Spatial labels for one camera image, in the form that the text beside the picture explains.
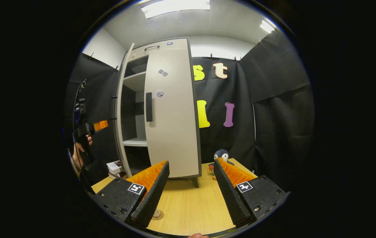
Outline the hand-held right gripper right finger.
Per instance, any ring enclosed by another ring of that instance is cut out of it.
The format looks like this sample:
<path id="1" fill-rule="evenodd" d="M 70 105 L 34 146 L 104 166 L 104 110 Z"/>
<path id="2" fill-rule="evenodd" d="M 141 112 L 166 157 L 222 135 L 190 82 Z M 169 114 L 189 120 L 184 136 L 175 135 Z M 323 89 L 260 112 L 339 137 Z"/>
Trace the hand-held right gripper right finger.
<path id="1" fill-rule="evenodd" d="M 213 172 L 237 229 L 263 222 L 283 206 L 291 194 L 267 176 L 254 177 L 222 159 L 214 160 Z"/>

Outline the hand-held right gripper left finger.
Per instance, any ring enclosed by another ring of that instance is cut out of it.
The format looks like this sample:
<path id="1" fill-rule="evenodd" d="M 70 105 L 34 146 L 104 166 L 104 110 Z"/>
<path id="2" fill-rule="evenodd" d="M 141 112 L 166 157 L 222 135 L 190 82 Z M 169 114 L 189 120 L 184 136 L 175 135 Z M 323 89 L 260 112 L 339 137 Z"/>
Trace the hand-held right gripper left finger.
<path id="1" fill-rule="evenodd" d="M 93 196 L 94 201 L 118 222 L 147 228 L 170 174 L 162 161 L 127 178 L 115 178 Z"/>

